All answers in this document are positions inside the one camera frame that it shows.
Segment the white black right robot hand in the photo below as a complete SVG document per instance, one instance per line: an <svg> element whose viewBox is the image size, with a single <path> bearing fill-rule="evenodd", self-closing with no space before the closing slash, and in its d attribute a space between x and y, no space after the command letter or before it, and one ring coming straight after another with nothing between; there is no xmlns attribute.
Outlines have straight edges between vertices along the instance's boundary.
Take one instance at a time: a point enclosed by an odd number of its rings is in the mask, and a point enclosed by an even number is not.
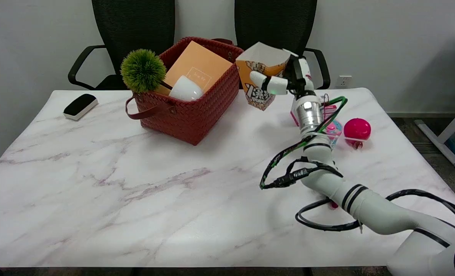
<svg viewBox="0 0 455 276"><path fill-rule="evenodd" d="M308 62L305 57L291 52L282 77L266 76L257 71L250 73L252 82L262 91L272 95L294 95L298 100L305 96L315 96L315 87Z"/></svg>

